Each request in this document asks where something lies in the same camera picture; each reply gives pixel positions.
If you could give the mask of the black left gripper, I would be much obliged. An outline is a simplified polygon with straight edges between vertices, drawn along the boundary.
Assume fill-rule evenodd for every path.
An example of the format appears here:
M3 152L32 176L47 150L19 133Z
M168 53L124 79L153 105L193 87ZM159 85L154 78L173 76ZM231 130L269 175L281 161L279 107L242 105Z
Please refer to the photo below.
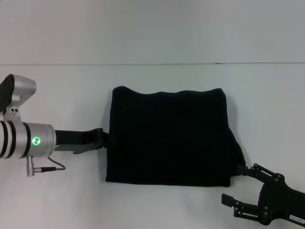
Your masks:
M74 154L81 154L117 145L117 140L109 133L104 132L102 128L90 131L56 130L55 133L56 147L54 151L72 151Z

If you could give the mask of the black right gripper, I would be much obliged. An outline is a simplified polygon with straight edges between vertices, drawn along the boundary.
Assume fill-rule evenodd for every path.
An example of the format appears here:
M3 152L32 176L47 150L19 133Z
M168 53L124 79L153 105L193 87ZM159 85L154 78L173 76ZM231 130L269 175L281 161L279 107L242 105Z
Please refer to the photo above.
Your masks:
M232 196L222 194L221 203L234 208L234 217L259 219L269 225L275 219L284 219L299 226L305 225L305 194L290 188L285 179L259 164L252 167L238 165L236 174L249 176L263 184L259 194L258 206L243 203Z

